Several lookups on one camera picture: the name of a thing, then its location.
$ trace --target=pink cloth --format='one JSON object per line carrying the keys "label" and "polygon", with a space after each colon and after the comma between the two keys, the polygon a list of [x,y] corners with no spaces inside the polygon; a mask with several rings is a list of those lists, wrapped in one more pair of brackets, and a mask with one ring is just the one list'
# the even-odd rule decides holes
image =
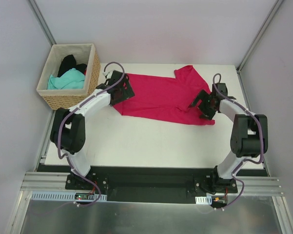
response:
{"label": "pink cloth", "polygon": [[210,93],[206,81],[193,66],[175,70],[176,78],[128,74],[135,96],[116,104],[123,116],[134,116],[193,125],[213,125],[214,120],[201,119],[197,107],[189,108],[198,93]]}

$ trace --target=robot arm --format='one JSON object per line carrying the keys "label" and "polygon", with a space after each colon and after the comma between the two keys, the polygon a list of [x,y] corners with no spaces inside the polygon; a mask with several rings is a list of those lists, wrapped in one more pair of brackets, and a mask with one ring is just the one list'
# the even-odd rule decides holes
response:
{"label": "robot arm", "polygon": [[215,113],[225,114],[232,122],[233,129],[230,139],[231,151],[211,172],[210,176],[201,181],[200,188],[204,192],[217,193],[228,189],[229,193],[237,193],[234,175],[245,165],[246,162],[253,162],[253,158],[261,154],[261,141],[257,122],[262,131],[263,152],[268,149],[268,124],[265,115],[256,115],[242,108],[237,104],[234,97],[228,97],[228,90],[225,83],[214,83],[212,92],[208,94],[202,90],[190,105],[202,112],[201,118],[212,119]]}
{"label": "robot arm", "polygon": [[62,154],[67,156],[72,172],[76,175],[87,177],[91,169],[83,147],[86,141],[86,121],[103,107],[115,105],[134,96],[129,78],[123,74],[119,71],[106,73],[106,82],[99,85],[87,99],[69,109],[59,108],[56,110],[50,139],[59,147],[60,137],[61,153],[59,157],[62,159]]}

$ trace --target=metal bar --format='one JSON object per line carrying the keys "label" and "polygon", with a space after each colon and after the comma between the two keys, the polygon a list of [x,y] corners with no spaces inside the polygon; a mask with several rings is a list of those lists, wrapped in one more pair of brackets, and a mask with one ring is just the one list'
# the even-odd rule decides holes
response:
{"label": "metal bar", "polygon": [[[68,173],[27,172],[22,191],[68,191],[65,189]],[[276,177],[239,176],[245,183],[243,196],[284,196],[284,190]]]}
{"label": "metal bar", "polygon": [[257,33],[257,35],[255,36],[254,40],[252,41],[250,47],[248,48],[241,64],[237,67],[238,72],[240,73],[240,71],[243,69],[243,67],[245,66],[249,56],[252,54],[252,52],[254,51],[254,49],[257,47],[259,41],[261,40],[262,36],[264,35],[264,33],[266,32],[267,28],[269,27],[269,25],[271,24],[272,20],[274,19],[276,13],[278,12],[280,6],[282,5],[282,3],[285,0],[277,0],[274,4],[274,6],[272,7],[271,11],[269,12],[268,16],[266,17],[266,19],[263,22],[263,25],[261,26],[261,28],[259,29],[259,32]]}
{"label": "metal bar", "polygon": [[[243,84],[241,73],[238,72],[237,70],[236,70],[236,72],[237,72],[237,77],[238,77],[240,88],[242,89],[242,93],[243,93],[243,97],[244,97],[244,100],[245,100],[245,103],[246,103],[246,107],[251,111],[252,109],[251,109],[251,106],[250,106],[250,102],[249,102],[249,98],[248,98],[245,86]],[[269,167],[268,167],[268,164],[267,164],[265,158],[263,158],[263,165],[264,165],[265,170],[267,171],[268,175],[271,175]]]}
{"label": "metal bar", "polygon": [[20,191],[10,222],[5,233],[19,234],[23,226],[32,192]]}
{"label": "metal bar", "polygon": [[47,122],[47,129],[45,130],[45,133],[44,133],[44,138],[43,138],[42,145],[40,147],[38,159],[36,161],[35,170],[38,168],[40,163],[45,162],[46,154],[47,154],[49,146],[50,146],[50,133],[52,130],[52,123],[53,123],[54,116],[55,116],[55,111],[52,111],[52,113],[48,119],[48,122]]}
{"label": "metal bar", "polygon": [[43,30],[43,33],[45,34],[45,36],[47,37],[50,45],[54,45],[56,44],[56,41],[48,27],[48,24],[46,23],[37,3],[35,0],[28,0],[28,3],[32,9],[32,11],[34,12],[36,19],[38,21],[38,23],[40,24],[41,29]]}
{"label": "metal bar", "polygon": [[272,197],[282,233],[293,234],[293,220],[284,197]]}

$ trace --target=gray wall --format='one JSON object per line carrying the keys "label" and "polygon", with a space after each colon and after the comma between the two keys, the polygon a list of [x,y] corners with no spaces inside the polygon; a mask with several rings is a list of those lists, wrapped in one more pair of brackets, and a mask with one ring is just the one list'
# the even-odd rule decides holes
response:
{"label": "gray wall", "polygon": [[93,42],[101,62],[235,65],[275,2],[36,1],[57,43]]}
{"label": "gray wall", "polygon": [[0,1],[0,234],[51,113],[35,91],[49,51],[27,1]]}
{"label": "gray wall", "polygon": [[293,215],[293,0],[283,3],[241,77],[251,108],[268,116],[266,159]]}

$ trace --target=laundry basket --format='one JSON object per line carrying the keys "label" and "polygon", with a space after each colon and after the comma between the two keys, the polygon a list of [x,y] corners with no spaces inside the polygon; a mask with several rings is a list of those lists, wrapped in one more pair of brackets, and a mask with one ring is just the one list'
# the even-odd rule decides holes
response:
{"label": "laundry basket", "polygon": [[[59,66],[67,55],[73,55],[77,64],[87,64],[87,71],[82,89],[47,90],[48,80],[52,74],[58,75]],[[98,85],[100,62],[93,44],[53,45],[43,68],[37,92],[53,110],[72,107],[88,97]]]}

